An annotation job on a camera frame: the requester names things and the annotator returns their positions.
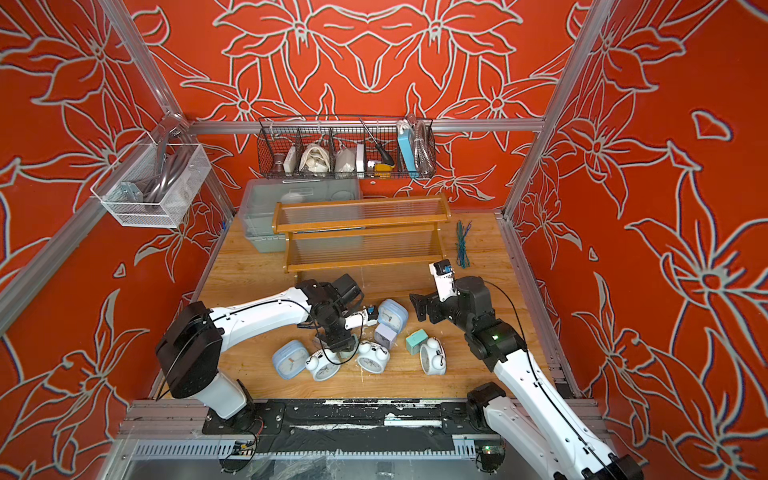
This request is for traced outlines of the lilac square alarm clock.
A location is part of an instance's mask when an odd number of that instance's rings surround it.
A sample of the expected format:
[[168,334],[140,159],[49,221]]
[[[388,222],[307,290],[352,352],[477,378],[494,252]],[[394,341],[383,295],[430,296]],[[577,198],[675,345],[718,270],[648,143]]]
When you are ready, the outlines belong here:
[[391,350],[395,344],[397,336],[398,333],[388,325],[379,324],[374,330],[373,340],[387,350]]

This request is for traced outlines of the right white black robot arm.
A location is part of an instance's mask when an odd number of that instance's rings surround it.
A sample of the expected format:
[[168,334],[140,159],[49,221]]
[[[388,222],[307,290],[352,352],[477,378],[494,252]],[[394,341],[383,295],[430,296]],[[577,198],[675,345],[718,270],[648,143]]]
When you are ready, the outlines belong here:
[[436,292],[409,299],[419,320],[449,321],[463,331],[472,354],[496,376],[467,396],[481,425],[501,436],[542,479],[643,478],[637,461],[615,453],[547,380],[522,335],[497,316],[482,278],[437,285]]

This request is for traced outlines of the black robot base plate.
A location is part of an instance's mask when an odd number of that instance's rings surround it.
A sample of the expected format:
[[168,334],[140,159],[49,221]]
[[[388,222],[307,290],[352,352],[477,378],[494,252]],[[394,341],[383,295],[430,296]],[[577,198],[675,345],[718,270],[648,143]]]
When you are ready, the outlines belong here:
[[278,399],[241,420],[213,411],[202,433],[256,440],[259,454],[449,455],[472,457],[502,437],[464,399]]

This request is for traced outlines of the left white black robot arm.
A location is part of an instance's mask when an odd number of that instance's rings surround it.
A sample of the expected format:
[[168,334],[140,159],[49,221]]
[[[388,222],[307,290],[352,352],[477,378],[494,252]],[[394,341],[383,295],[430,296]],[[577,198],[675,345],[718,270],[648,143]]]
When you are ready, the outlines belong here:
[[222,353],[272,330],[295,326],[315,331],[323,367],[341,365],[339,354],[358,348],[346,319],[363,300],[361,288],[345,274],[333,282],[303,281],[234,306],[208,308],[193,302],[177,315],[155,350],[169,393],[175,399],[198,400],[229,420],[249,409],[249,399],[247,390],[220,370]]

